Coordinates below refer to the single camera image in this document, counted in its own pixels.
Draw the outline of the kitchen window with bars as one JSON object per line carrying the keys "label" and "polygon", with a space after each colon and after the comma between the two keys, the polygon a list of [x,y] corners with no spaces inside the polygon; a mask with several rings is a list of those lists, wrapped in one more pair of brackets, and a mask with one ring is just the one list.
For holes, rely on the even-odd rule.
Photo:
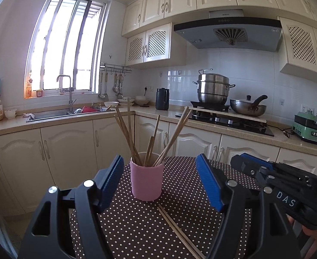
{"label": "kitchen window with bars", "polygon": [[33,31],[26,60],[26,99],[67,94],[69,75],[75,93],[96,93],[97,65],[105,23],[105,2],[47,0]]}

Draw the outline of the stack of white dishes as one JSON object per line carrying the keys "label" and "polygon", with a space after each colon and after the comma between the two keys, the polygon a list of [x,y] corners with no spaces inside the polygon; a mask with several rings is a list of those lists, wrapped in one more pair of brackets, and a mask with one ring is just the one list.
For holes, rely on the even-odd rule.
{"label": "stack of white dishes", "polygon": [[119,102],[120,106],[127,106],[127,105],[132,106],[135,103],[135,99],[129,98],[129,97],[124,97],[122,99],[118,99],[118,102]]}

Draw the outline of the wall utensil rack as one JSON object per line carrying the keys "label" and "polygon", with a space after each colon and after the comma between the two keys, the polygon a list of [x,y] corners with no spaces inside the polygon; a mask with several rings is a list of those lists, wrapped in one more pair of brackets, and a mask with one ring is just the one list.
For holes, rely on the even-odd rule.
{"label": "wall utensil rack", "polygon": [[113,85],[111,90],[117,99],[123,98],[123,81],[127,74],[131,74],[132,69],[128,66],[119,66],[101,62],[99,64],[99,91],[98,97],[101,101],[109,101],[107,93],[108,76],[113,76]]}

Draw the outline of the pink chopstick holder cup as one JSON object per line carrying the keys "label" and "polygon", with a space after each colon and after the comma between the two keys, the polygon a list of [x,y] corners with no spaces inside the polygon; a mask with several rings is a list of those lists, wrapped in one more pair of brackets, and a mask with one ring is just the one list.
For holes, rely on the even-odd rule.
{"label": "pink chopstick holder cup", "polygon": [[162,193],[164,162],[155,167],[143,167],[130,160],[130,180],[133,196],[141,201],[154,201]]}

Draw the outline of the stainless steel sink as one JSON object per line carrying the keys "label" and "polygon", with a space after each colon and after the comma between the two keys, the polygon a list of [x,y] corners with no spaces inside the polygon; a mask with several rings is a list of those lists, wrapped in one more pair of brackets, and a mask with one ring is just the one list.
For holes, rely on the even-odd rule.
{"label": "stainless steel sink", "polygon": [[83,108],[77,108],[76,110],[73,110],[72,112],[68,109],[62,109],[62,110],[55,110],[55,111],[46,111],[46,112],[38,112],[35,114],[29,114],[27,117],[27,122],[31,121],[39,121],[39,120],[45,120],[45,119],[51,119],[51,118],[61,118],[61,117],[68,117],[68,116],[75,116],[75,115],[81,115],[81,114],[89,114],[89,113],[101,113],[101,112],[111,112],[115,111],[115,109],[112,109],[111,107],[103,107],[103,106],[97,106],[97,107],[88,107],[84,106]]}

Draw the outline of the white bowl on counter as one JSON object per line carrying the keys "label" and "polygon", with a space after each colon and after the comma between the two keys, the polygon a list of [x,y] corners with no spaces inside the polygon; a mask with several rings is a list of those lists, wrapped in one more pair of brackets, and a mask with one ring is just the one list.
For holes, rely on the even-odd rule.
{"label": "white bowl on counter", "polygon": [[16,118],[17,110],[16,109],[7,109],[4,110],[5,118],[8,120]]}

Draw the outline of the cream upper kitchen cabinets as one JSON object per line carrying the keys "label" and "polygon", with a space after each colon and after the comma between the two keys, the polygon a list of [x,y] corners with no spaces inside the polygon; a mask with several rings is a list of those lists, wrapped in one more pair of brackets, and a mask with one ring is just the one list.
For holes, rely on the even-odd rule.
{"label": "cream upper kitchen cabinets", "polygon": [[186,40],[174,25],[221,15],[279,20],[279,70],[317,82],[317,0],[135,0],[126,8],[122,28],[126,65],[183,63],[173,41]]}

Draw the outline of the chrome sink faucet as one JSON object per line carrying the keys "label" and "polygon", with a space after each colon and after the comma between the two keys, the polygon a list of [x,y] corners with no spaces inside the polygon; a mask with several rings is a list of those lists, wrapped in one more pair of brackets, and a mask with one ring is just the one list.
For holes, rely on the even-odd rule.
{"label": "chrome sink faucet", "polygon": [[71,77],[69,75],[65,75],[65,74],[59,74],[57,76],[56,81],[59,82],[59,80],[63,77],[67,77],[69,79],[69,87],[67,89],[62,88],[61,91],[67,91],[69,94],[69,100],[68,100],[68,112],[70,114],[73,113],[73,107],[74,107],[74,103],[75,100],[72,99],[72,92],[74,91],[74,88],[72,86],[72,81],[71,81]]}

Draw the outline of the black gas stove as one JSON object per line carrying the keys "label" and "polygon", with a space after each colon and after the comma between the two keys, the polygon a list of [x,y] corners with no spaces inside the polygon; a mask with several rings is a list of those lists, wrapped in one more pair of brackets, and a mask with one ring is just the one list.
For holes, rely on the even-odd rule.
{"label": "black gas stove", "polygon": [[221,125],[247,132],[274,137],[273,131],[267,126],[267,121],[260,117],[237,114],[229,105],[205,104],[191,101],[190,119]]}

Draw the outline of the cream lower kitchen cabinets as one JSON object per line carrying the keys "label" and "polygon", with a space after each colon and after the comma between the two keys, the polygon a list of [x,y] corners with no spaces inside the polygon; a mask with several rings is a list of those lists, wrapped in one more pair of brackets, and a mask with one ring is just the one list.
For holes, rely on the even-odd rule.
{"label": "cream lower kitchen cabinets", "polygon": [[[253,156],[317,172],[317,145],[278,126],[274,137],[190,120],[169,150],[171,156],[204,153],[221,163],[232,156]],[[77,186],[109,166],[116,155],[126,161],[130,150],[113,113],[84,114],[27,122],[0,122],[0,214],[33,212],[50,185]]]}

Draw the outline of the cream kitchen cabinets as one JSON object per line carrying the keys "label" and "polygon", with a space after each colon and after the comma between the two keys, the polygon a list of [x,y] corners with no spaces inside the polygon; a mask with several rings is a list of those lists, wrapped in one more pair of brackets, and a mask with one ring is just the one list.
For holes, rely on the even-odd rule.
{"label": "cream kitchen cabinets", "polygon": [[126,8],[122,28],[126,65],[183,63],[173,41],[186,40],[174,25],[221,15],[279,20],[279,70],[317,82],[317,0],[135,0]]}
{"label": "cream kitchen cabinets", "polygon": [[[317,172],[317,145],[278,126],[274,137],[190,120],[169,150],[171,156],[204,153],[221,163],[232,156],[253,156]],[[84,114],[27,122],[0,122],[0,214],[33,212],[50,185],[77,186],[109,166],[116,155],[126,161],[130,150],[113,113]]]}

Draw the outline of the green countertop appliance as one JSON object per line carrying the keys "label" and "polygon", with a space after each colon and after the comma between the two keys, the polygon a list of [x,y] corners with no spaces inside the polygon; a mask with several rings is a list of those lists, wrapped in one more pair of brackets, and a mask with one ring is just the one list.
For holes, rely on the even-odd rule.
{"label": "green countertop appliance", "polygon": [[292,132],[304,141],[317,144],[317,116],[311,111],[298,112],[294,116]]}

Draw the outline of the grey range hood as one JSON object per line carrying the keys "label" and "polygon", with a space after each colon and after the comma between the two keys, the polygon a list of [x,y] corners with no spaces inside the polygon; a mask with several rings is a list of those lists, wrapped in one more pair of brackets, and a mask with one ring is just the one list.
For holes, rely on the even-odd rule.
{"label": "grey range hood", "polygon": [[174,32],[197,49],[252,49],[276,52],[282,25],[277,19],[221,15],[176,24]]}

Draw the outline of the stainless steel steamer pot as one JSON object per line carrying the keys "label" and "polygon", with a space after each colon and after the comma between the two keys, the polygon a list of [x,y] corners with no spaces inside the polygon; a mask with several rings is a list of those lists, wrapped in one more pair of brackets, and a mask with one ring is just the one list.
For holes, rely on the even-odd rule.
{"label": "stainless steel steamer pot", "polygon": [[213,69],[199,69],[196,85],[198,101],[205,104],[224,105],[227,102],[229,90],[235,84],[230,84],[228,77],[221,74],[208,73]]}

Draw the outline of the brown polka dot tablecloth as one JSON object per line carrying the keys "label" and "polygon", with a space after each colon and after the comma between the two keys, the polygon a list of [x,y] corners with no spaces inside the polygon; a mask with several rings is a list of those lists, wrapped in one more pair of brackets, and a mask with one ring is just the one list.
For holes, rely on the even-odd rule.
{"label": "brown polka dot tablecloth", "polygon": [[192,258],[191,252],[159,212],[161,206],[178,228],[207,256],[223,214],[211,207],[194,157],[166,157],[160,197],[143,202],[132,194],[125,166],[111,206],[99,215],[114,258]]}

